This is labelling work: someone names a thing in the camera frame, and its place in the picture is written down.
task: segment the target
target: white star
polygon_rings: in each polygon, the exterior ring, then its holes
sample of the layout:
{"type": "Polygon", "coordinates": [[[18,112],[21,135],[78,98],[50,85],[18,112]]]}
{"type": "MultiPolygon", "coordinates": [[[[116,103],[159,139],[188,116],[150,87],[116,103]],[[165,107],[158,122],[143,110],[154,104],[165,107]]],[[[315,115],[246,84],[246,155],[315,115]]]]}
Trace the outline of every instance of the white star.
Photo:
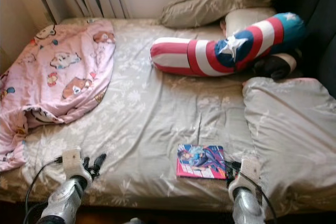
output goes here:
{"type": "Polygon", "coordinates": [[[227,38],[227,44],[223,47],[219,53],[220,54],[231,54],[234,61],[236,60],[237,48],[244,44],[248,39],[236,39],[235,36],[230,36],[227,38]]]}
{"type": "Polygon", "coordinates": [[[296,14],[294,13],[287,13],[287,14],[284,14],[284,16],[286,17],[286,20],[296,20],[296,14]]]}

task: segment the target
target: book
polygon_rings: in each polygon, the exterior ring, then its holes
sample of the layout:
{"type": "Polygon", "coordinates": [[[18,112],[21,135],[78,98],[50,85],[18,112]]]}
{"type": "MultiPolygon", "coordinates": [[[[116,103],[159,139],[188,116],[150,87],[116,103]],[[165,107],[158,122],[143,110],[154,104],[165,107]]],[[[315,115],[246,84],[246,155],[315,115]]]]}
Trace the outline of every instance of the book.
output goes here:
{"type": "Polygon", "coordinates": [[[176,175],[178,177],[227,179],[223,147],[179,144],[176,175]]]}

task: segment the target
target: black cable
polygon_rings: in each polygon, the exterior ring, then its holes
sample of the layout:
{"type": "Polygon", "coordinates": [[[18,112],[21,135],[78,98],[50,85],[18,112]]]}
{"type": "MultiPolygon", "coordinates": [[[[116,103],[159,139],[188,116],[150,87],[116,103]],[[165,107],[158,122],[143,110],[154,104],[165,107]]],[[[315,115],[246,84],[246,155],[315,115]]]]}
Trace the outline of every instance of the black cable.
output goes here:
{"type": "Polygon", "coordinates": [[[63,162],[63,159],[62,157],[57,157],[56,159],[54,159],[53,161],[50,161],[48,162],[47,164],[45,164],[44,166],[42,166],[42,168],[38,171],[38,173],[35,175],[34,179],[33,179],[33,182],[31,183],[31,185],[29,186],[28,190],[27,190],[27,193],[26,193],[26,199],[25,199],[25,214],[27,215],[28,212],[30,211],[30,209],[28,209],[28,199],[29,199],[29,195],[30,195],[30,192],[33,188],[33,185],[34,183],[36,182],[37,178],[38,178],[38,175],[40,175],[40,173],[43,171],[43,169],[48,166],[48,165],[51,165],[51,164],[60,164],[63,162]]]}
{"type": "MultiPolygon", "coordinates": [[[[226,165],[228,167],[230,167],[231,169],[235,169],[235,168],[233,168],[232,166],[230,166],[228,164],[226,164],[226,165]]],[[[250,183],[252,183],[256,187],[256,189],[262,194],[262,196],[265,199],[268,207],[271,209],[271,212],[272,212],[272,215],[273,215],[273,222],[274,222],[274,224],[277,224],[278,223],[277,214],[275,213],[274,207],[271,204],[271,202],[269,201],[269,199],[267,198],[266,194],[262,191],[261,187],[257,183],[255,183],[251,178],[249,178],[248,176],[246,176],[244,173],[239,172],[239,174],[241,174],[241,176],[243,178],[245,178],[247,181],[249,181],[250,183]]]]}
{"type": "Polygon", "coordinates": [[[23,220],[23,224],[28,224],[28,218],[29,218],[29,215],[31,213],[31,211],[33,211],[35,208],[37,207],[40,207],[40,206],[43,206],[43,205],[47,205],[48,204],[48,201],[43,201],[41,203],[37,203],[35,205],[33,205],[27,212],[26,212],[26,216],[25,216],[25,219],[23,220]]]}

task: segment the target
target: pink blanket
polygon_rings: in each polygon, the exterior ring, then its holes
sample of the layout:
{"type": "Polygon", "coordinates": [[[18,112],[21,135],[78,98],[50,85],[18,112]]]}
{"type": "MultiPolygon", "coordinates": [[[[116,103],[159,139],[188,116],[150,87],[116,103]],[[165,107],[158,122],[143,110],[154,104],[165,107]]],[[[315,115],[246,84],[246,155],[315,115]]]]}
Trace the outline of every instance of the pink blanket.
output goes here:
{"type": "Polygon", "coordinates": [[[70,123],[101,101],[115,49],[106,20],[40,31],[0,77],[0,172],[26,162],[28,129],[70,123]]]}

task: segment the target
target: wall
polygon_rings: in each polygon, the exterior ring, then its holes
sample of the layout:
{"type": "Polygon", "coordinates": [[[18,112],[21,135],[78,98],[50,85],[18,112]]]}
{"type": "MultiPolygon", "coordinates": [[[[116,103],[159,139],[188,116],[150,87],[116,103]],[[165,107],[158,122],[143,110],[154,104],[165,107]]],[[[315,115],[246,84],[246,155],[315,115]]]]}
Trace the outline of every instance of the wall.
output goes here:
{"type": "Polygon", "coordinates": [[[50,23],[41,0],[0,0],[0,73],[6,71],[33,36],[50,23]]]}

